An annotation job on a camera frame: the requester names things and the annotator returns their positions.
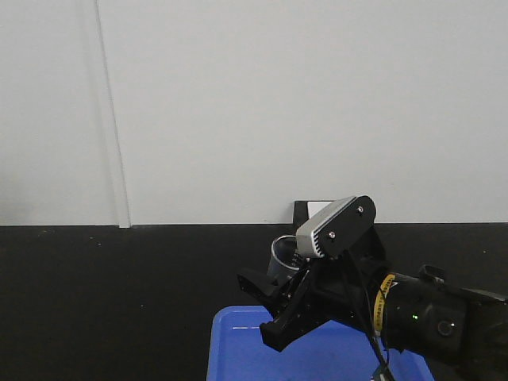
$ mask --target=white wall edge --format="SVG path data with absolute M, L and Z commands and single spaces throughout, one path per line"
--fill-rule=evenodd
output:
M 100 57 L 97 57 L 95 62 L 97 73 L 96 86 L 98 97 L 98 108 L 102 121 L 102 129 L 104 132 L 106 153 L 108 157 L 108 167 L 110 170 L 111 185 L 114 194 L 114 204 L 117 215 L 117 223 L 121 228 L 128 228 L 131 226 L 129 200 L 127 198 L 127 189 L 125 185 L 124 166 L 121 158 L 120 144 L 118 141 L 117 122 L 114 113 L 113 95 L 110 87 L 110 77 L 107 67 L 106 50 L 104 48 L 104 41 L 102 39 L 102 25 L 99 13 L 98 0 L 91 0 L 85 2 L 90 6 L 90 20 L 87 21 L 89 25 L 90 45 L 96 45 L 93 49 L 94 52 L 100 52 Z

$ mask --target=blue tray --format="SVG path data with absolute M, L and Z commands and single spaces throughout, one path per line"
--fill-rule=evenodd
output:
M 378 363 L 363 333 L 334 321 L 296 340 L 284 351 L 264 345 L 261 306 L 232 306 L 214 319 L 206 381 L 369 381 Z M 390 350 L 397 381 L 434 381 L 425 360 Z

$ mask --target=black cable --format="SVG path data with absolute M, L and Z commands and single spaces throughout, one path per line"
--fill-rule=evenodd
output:
M 354 262 L 353 262 L 352 265 L 358 271 L 358 269 L 356 267 L 356 264 L 354 264 Z M 385 359 L 383 357 L 383 354 L 381 353 L 381 350 L 379 349 L 379 343 L 369 333 L 369 331 L 374 333 L 374 325 L 372 323 L 371 327 L 368 327 L 367 323 L 364 320 L 364 316 L 361 313 L 361 311 L 360 311 L 360 309 L 358 307 L 358 304 L 356 303 L 356 300 L 354 299 L 354 297 L 352 295 L 351 286 L 349 284 L 348 276 L 347 276 L 347 274 L 345 272 L 344 266 L 339 266 L 339 268 L 340 268 L 340 271 L 341 271 L 342 279 L 344 281 L 343 282 L 344 283 L 344 289 L 345 289 L 346 294 L 347 294 L 347 296 L 349 298 L 349 301 L 351 302 L 351 306 L 353 308 L 353 311 L 354 311 L 355 315 L 358 317 L 360 325 L 362 326 L 362 329 L 365 332 L 365 336 L 367 337 L 368 342 L 369 342 L 370 346 L 372 347 L 372 350 L 374 351 L 374 354 L 375 354 L 377 360 L 379 361 L 379 364 L 383 367 L 383 369 L 387 370 L 387 374 L 386 374 L 387 380 L 388 381 L 395 381 L 393 375 L 390 372 L 390 370 L 387 368 L 387 363 L 386 363 L 386 361 L 385 361 Z M 368 307 L 368 308 L 369 308 L 368 316 L 369 316 L 369 318 L 371 320 L 370 307 Z

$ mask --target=metal cup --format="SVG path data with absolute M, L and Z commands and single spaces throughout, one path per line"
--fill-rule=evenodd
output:
M 296 252 L 296 237 L 281 236 L 271 243 L 271 257 L 267 275 L 275 278 L 278 284 L 291 279 L 303 264 Z

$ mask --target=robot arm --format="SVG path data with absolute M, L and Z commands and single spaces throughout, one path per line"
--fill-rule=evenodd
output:
M 367 196 L 332 202 L 294 237 L 274 242 L 266 275 L 238 274 L 241 290 L 273 317 L 260 327 L 264 343 L 282 351 L 334 320 L 365 332 L 378 379 L 393 376 L 377 337 L 451 365 L 466 380 L 508 380 L 507 298 L 452 287 L 432 266 L 418 277 L 392 272 L 374 218 Z

